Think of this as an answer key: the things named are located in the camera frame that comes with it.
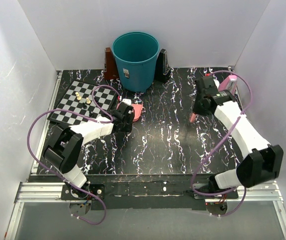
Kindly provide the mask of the pink hand brush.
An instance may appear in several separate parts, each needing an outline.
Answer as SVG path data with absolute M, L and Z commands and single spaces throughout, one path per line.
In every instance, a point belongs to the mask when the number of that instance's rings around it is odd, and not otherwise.
M 191 113 L 190 118 L 189 118 L 189 122 L 193 123 L 195 121 L 196 118 L 196 114 L 195 113 Z

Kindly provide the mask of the pink dustpan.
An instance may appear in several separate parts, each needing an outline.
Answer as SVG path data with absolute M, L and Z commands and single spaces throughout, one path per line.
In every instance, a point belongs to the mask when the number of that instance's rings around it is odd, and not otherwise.
M 139 120 L 141 116 L 142 104 L 127 104 L 121 102 L 116 109 L 116 116 L 124 123 L 132 123 Z

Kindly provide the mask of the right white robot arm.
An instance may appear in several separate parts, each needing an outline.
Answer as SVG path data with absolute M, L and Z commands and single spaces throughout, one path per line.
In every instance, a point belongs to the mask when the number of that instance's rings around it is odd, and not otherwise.
M 239 186 L 251 188 L 279 177 L 284 151 L 264 139 L 239 108 L 234 97 L 239 79 L 234 73 L 216 85 L 209 74 L 195 81 L 197 94 L 191 120 L 197 115 L 214 115 L 228 129 L 227 136 L 232 136 L 243 156 L 235 169 L 210 176 L 203 191 L 193 189 L 199 195 L 220 199 Z

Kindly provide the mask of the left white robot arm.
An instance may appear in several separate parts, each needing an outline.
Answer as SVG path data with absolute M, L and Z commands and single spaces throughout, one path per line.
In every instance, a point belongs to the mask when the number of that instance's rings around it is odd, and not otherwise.
M 84 144 L 103 136 L 118 132 L 131 132 L 135 117 L 134 107 L 126 102 L 119 103 L 112 110 L 110 119 L 99 116 L 95 121 L 79 125 L 59 124 L 42 152 L 42 157 L 51 163 L 70 184 L 74 185 L 72 194 L 79 200 L 89 195 L 88 180 L 77 166 L 78 156 Z

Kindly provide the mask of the pink metronome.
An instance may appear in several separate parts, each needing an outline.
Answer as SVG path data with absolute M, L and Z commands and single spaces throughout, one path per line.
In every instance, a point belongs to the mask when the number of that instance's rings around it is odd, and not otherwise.
M 219 85 L 218 90 L 228 90 L 232 95 L 236 92 L 238 77 L 234 74 L 227 76 Z

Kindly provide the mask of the brown metronome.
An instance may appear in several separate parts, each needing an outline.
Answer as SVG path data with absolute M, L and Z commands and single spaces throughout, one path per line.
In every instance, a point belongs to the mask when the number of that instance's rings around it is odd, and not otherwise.
M 118 79 L 119 74 L 114 55 L 110 47 L 106 47 L 105 50 L 105 63 L 104 63 L 104 78 L 106 80 Z

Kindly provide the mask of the cream chess pawn rear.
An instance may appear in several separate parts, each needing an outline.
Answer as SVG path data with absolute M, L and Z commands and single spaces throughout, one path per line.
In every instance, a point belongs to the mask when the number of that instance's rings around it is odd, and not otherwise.
M 75 95 L 76 95 L 76 99 L 78 101 L 80 101 L 82 99 L 82 97 L 80 96 L 79 92 L 76 92 Z

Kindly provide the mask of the black and white chessboard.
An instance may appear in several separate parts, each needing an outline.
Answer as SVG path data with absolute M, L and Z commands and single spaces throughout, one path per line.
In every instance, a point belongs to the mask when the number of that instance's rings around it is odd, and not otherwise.
M 109 111 L 117 99 L 115 91 L 108 88 L 99 88 L 95 91 L 94 98 L 99 104 L 99 108 L 94 104 L 91 92 L 95 86 L 80 81 L 73 81 L 63 97 L 58 102 L 56 108 L 73 111 L 81 115 L 97 118 L 102 111 Z M 65 111 L 55 111 L 50 113 L 47 118 L 51 122 L 65 123 L 68 125 L 78 125 L 87 122 L 87 119 Z

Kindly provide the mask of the black metronome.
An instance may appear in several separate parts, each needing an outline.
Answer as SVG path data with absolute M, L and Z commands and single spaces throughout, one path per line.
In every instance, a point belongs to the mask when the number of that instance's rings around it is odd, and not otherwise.
M 170 74 L 167 51 L 165 49 L 161 49 L 156 61 L 154 79 L 162 83 L 166 83 L 170 78 Z

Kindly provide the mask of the teal plastic waste bin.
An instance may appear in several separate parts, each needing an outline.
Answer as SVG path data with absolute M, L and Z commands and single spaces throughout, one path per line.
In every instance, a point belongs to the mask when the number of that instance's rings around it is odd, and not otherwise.
M 152 85 L 160 47 L 144 32 L 128 32 L 115 39 L 112 52 L 124 89 L 144 93 Z

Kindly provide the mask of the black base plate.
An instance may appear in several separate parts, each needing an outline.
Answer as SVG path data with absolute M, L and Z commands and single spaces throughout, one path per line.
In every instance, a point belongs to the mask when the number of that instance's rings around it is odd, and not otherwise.
M 206 210 L 203 196 L 193 194 L 191 174 L 92 174 L 89 191 L 107 209 Z

